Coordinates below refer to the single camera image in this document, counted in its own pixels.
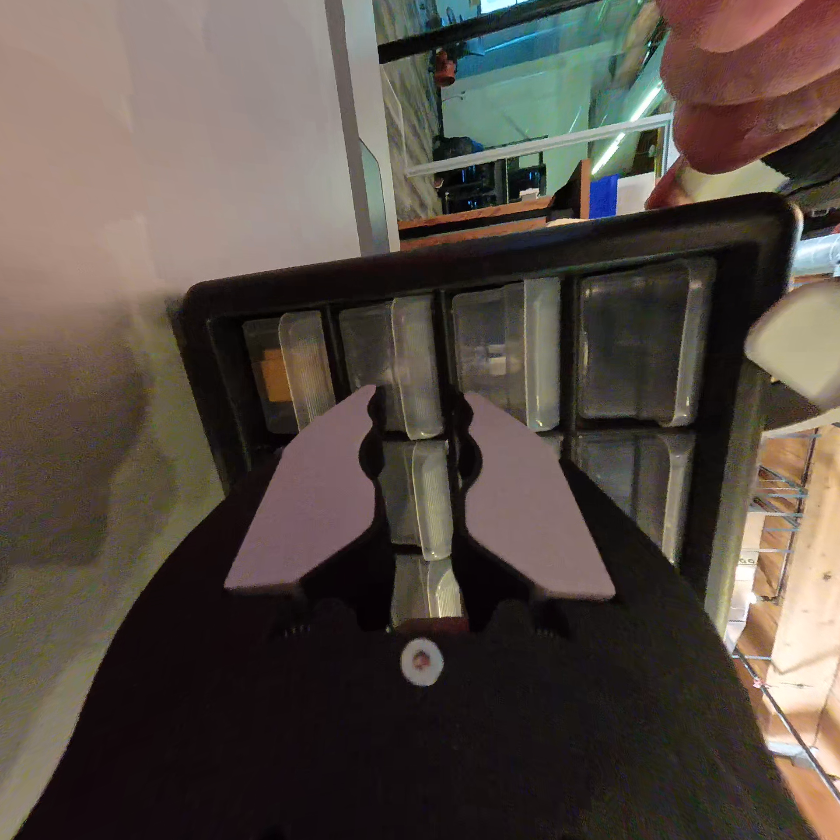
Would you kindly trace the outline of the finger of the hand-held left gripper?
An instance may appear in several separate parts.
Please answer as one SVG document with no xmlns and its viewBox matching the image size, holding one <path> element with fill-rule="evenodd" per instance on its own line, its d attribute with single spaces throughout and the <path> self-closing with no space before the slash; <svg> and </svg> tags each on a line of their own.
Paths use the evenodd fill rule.
<svg viewBox="0 0 840 840">
<path fill-rule="evenodd" d="M 806 283 L 751 327 L 746 357 L 822 410 L 839 405 L 839 282 Z"/>
</svg>

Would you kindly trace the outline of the small orange block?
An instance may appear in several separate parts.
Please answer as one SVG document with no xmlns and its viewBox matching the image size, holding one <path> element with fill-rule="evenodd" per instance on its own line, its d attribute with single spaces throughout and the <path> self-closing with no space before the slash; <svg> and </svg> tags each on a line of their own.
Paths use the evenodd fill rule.
<svg viewBox="0 0 840 840">
<path fill-rule="evenodd" d="M 291 403 L 291 388 L 281 348 L 264 349 L 259 361 L 259 368 L 267 402 L 273 404 Z"/>
</svg>

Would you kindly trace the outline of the silver ventilation duct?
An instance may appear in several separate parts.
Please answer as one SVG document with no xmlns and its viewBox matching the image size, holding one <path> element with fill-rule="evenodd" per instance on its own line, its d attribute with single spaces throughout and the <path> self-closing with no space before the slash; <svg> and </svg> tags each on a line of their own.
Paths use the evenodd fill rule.
<svg viewBox="0 0 840 840">
<path fill-rule="evenodd" d="M 793 277 L 839 277 L 839 234 L 803 239 L 795 249 Z"/>
</svg>

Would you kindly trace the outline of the set of clear plastic drawers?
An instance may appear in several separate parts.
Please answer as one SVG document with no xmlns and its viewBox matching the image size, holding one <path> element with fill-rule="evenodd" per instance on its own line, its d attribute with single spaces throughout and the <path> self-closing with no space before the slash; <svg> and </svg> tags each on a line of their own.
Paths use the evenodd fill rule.
<svg viewBox="0 0 840 840">
<path fill-rule="evenodd" d="M 676 562 L 686 519 L 713 268 L 679 259 L 584 279 L 574 328 L 578 421 L 662 428 L 577 430 L 572 459 Z M 381 473 L 397 551 L 392 621 L 455 617 L 462 599 L 451 565 L 444 389 L 477 392 L 559 453 L 560 279 L 521 279 L 434 301 L 394 297 L 333 312 L 338 372 L 350 391 L 383 386 Z M 488 356 L 512 371 L 487 376 Z"/>
</svg>

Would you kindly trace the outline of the glass partition panel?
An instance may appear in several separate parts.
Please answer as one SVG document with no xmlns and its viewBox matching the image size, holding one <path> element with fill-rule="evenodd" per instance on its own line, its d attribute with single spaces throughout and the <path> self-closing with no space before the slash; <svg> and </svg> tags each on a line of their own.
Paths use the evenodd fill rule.
<svg viewBox="0 0 840 840">
<path fill-rule="evenodd" d="M 378 161 L 359 138 L 366 211 L 371 228 L 371 252 L 383 255 L 391 252 L 391 242 L 385 210 L 382 173 Z"/>
</svg>

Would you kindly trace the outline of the wooden table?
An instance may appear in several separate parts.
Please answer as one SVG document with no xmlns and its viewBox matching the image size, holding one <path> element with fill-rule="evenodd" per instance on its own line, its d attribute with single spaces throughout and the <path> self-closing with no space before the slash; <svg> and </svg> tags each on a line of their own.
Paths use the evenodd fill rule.
<svg viewBox="0 0 840 840">
<path fill-rule="evenodd" d="M 552 196 L 399 222 L 402 252 L 480 238 L 527 233 L 590 218 L 592 162 L 583 159 Z"/>
</svg>

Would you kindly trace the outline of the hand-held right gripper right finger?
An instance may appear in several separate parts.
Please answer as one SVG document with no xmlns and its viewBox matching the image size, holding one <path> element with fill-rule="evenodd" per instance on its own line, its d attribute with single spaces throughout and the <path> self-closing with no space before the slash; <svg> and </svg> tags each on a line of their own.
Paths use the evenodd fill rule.
<svg viewBox="0 0 840 840">
<path fill-rule="evenodd" d="M 535 595 L 611 600 L 615 585 L 552 445 L 477 392 L 463 394 L 457 436 L 467 539 Z"/>
</svg>

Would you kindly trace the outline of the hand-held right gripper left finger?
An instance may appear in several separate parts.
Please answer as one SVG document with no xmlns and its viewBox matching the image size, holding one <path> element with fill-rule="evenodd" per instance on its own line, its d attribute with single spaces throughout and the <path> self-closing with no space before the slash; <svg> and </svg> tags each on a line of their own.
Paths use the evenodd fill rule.
<svg viewBox="0 0 840 840">
<path fill-rule="evenodd" d="M 227 573 L 228 592 L 366 595 L 392 586 L 379 483 L 383 386 L 363 385 L 283 450 Z"/>
</svg>

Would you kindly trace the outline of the person's left hand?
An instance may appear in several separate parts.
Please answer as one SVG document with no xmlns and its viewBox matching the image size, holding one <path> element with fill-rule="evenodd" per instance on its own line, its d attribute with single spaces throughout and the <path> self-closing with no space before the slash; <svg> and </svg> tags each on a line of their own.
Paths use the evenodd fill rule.
<svg viewBox="0 0 840 840">
<path fill-rule="evenodd" d="M 783 178 L 764 156 L 824 124 L 838 125 L 839 3 L 665 1 L 670 34 L 660 66 L 675 103 L 679 158 L 646 209 L 699 200 L 686 175 L 749 168 L 749 192 Z"/>
</svg>

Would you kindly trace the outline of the black plastic drawer cabinet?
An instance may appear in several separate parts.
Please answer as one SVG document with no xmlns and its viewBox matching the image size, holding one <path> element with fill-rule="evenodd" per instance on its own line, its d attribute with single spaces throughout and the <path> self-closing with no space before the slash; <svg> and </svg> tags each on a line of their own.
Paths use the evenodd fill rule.
<svg viewBox="0 0 840 840">
<path fill-rule="evenodd" d="M 185 294 L 177 333 L 188 381 L 226 496 L 291 441 L 274 432 L 258 407 L 256 376 L 246 371 L 245 325 L 280 324 L 288 313 L 316 312 L 339 396 L 350 392 L 338 372 L 333 312 L 430 293 L 434 301 L 558 277 L 561 295 L 561 432 L 652 428 L 633 421 L 578 421 L 574 328 L 584 279 L 640 270 L 679 259 L 713 268 L 707 335 L 695 420 L 676 427 L 695 436 L 680 572 L 704 596 L 719 630 L 727 621 L 748 494 L 770 417 L 770 376 L 744 354 L 749 330 L 785 294 L 802 210 L 784 196 L 756 193 L 620 217 L 579 222 L 415 250 L 274 269 L 207 280 Z"/>
</svg>

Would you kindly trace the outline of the white horizontal pole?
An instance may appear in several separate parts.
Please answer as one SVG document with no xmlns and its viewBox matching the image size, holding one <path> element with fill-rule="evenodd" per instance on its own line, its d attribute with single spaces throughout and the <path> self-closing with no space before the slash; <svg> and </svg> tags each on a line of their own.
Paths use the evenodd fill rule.
<svg viewBox="0 0 840 840">
<path fill-rule="evenodd" d="M 613 139 L 619 134 L 627 135 L 646 130 L 657 130 L 671 124 L 673 116 L 671 112 L 654 114 L 642 119 L 618 122 L 596 129 L 566 133 L 540 140 L 511 143 L 491 149 L 484 149 L 480 152 L 462 154 L 439 161 L 408 166 L 405 170 L 405 175 L 407 178 L 415 178 L 434 175 L 436 173 L 451 172 L 464 169 L 471 165 L 494 163 L 513 157 L 516 158 L 528 154 L 538 154 L 540 152 L 567 148 L 578 144 L 589 144 L 600 140 Z"/>
</svg>

